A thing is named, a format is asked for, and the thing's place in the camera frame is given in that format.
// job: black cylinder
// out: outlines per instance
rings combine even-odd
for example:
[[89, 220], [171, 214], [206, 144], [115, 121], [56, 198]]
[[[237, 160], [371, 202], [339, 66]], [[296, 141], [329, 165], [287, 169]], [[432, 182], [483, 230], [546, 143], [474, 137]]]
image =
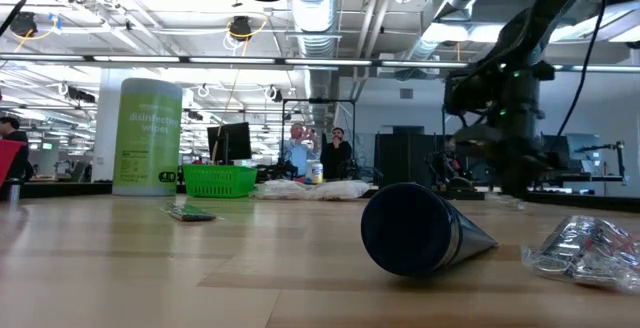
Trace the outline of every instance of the black cylinder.
[[453, 205], [429, 189], [399, 183], [382, 189], [364, 210], [364, 246], [383, 269], [424, 277], [496, 245]]

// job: plastic bag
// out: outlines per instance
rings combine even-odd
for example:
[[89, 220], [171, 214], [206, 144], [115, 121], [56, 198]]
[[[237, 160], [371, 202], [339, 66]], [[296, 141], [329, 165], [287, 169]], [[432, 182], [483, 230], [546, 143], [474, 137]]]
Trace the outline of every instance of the plastic bag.
[[566, 218], [540, 249], [522, 249], [522, 264], [550, 279], [640, 293], [639, 242], [602, 219]]
[[257, 199], [349, 200], [362, 197], [368, 190], [369, 184], [362, 181], [306, 185], [289, 180], [275, 180], [258, 185], [251, 196]]

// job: green label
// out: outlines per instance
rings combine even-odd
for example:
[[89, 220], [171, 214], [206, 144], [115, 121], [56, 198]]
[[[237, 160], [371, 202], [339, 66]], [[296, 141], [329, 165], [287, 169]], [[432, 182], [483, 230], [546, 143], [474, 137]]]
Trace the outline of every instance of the green label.
[[114, 185], [175, 188], [182, 101], [154, 94], [120, 99]]

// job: black shirt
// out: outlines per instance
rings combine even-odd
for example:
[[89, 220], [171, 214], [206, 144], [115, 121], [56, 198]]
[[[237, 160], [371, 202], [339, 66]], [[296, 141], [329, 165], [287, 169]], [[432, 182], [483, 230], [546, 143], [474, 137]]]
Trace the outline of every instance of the black shirt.
[[16, 156], [13, 158], [11, 168], [9, 168], [9, 173], [7, 173], [7, 179], [22, 179], [26, 166], [29, 164], [29, 138], [27, 138], [27, 133], [23, 131], [15, 131], [2, 137], [2, 139], [24, 143], [22, 148], [20, 148], [18, 153], [16, 153]]
[[340, 179], [346, 177], [345, 164], [351, 159], [351, 145], [341, 142], [338, 148], [333, 143], [327, 144], [322, 150], [320, 162], [324, 168], [325, 179]]

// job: wooden table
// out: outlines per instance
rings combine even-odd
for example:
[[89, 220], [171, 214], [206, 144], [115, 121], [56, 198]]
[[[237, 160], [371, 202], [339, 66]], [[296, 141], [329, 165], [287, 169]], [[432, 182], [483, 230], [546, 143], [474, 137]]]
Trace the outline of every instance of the wooden table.
[[501, 246], [416, 282], [386, 273], [364, 251], [366, 201], [189, 199], [222, 218], [193, 224], [162, 212], [168, 201], [0, 206], [2, 327], [638, 326], [640, 297], [533, 276], [519, 254], [566, 215], [597, 215], [636, 236], [640, 215], [460, 202]]

